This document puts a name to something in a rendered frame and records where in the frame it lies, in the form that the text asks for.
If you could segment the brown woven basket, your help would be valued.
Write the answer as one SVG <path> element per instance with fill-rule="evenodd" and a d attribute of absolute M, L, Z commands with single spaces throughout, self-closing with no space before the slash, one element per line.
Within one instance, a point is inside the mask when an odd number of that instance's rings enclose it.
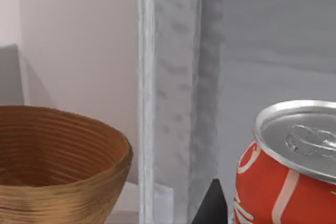
<path fill-rule="evenodd" d="M 0 224 L 105 224 L 132 158 L 128 139 L 99 120 L 0 105 Z"/>

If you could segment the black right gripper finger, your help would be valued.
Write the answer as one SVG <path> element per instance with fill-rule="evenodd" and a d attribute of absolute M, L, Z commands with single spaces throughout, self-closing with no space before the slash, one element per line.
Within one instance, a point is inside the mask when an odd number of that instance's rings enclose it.
<path fill-rule="evenodd" d="M 212 180 L 192 224 L 227 224 L 227 202 L 218 178 Z"/>

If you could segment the red and white can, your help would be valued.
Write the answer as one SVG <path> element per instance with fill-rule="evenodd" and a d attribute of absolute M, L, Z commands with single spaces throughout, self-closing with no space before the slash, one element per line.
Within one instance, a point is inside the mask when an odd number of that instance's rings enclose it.
<path fill-rule="evenodd" d="M 257 115 L 233 224 L 336 224 L 336 102 L 291 100 Z"/>

